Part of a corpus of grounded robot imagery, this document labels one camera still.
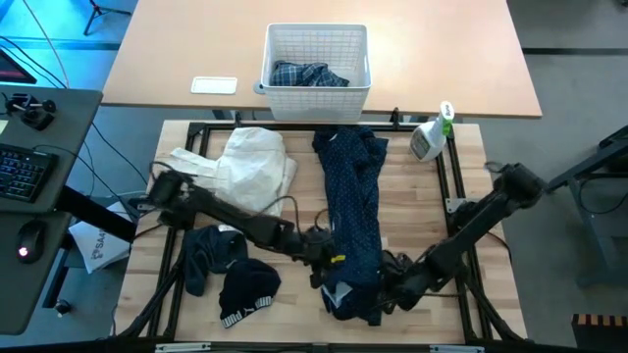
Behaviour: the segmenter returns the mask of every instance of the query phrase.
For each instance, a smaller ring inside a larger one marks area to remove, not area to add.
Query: paper card
[[[192,93],[236,94],[237,78],[198,76],[192,80]]]
[[[107,209],[116,212],[127,221],[131,220],[120,202],[116,202]],[[79,222],[70,227],[69,231],[77,243],[89,274],[129,256],[131,245],[102,229]]]

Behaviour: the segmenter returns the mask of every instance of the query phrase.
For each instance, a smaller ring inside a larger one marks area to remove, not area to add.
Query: white stripe on hat
[[[273,304],[273,297],[265,296],[262,298],[258,298],[255,301],[255,308],[259,309],[259,308],[270,306],[271,304]]]
[[[226,318],[222,319],[221,323],[223,324],[224,328],[230,328],[242,319],[243,317],[240,311],[236,311],[235,314],[231,314],[227,316]]]

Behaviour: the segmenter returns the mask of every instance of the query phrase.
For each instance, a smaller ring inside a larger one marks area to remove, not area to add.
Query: white cloth bag
[[[287,195],[297,168],[297,163],[286,154],[282,136],[261,127],[236,128],[216,161],[181,148],[171,156],[168,163],[180,172],[196,175],[194,182],[198,186],[252,212],[260,212],[278,197]],[[265,213],[279,216],[282,209],[280,201]]]

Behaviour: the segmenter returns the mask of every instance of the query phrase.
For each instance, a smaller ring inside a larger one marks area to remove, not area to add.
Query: navy knit hat
[[[220,292],[223,326],[230,328],[256,310],[270,306],[281,283],[277,271],[259,260],[245,259],[232,264]]]

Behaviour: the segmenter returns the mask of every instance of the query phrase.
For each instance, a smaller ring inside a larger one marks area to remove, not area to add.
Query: blue cloth
[[[271,76],[271,85],[347,87],[349,81],[332,73],[327,68],[327,64],[298,65],[280,60],[275,63],[275,70]]]
[[[332,235],[344,261],[328,273],[324,285],[334,291],[339,282],[352,290],[336,307],[323,292],[328,312],[339,320],[359,317],[371,326],[381,323],[381,309],[373,309],[380,292],[382,240],[377,220],[377,178],[386,159],[388,141],[370,128],[340,127],[317,131],[312,147],[325,171],[325,192]]]
[[[216,226],[188,230],[183,236],[185,290],[194,296],[205,291],[209,273],[225,274],[231,263],[248,258],[246,238],[239,231]]]

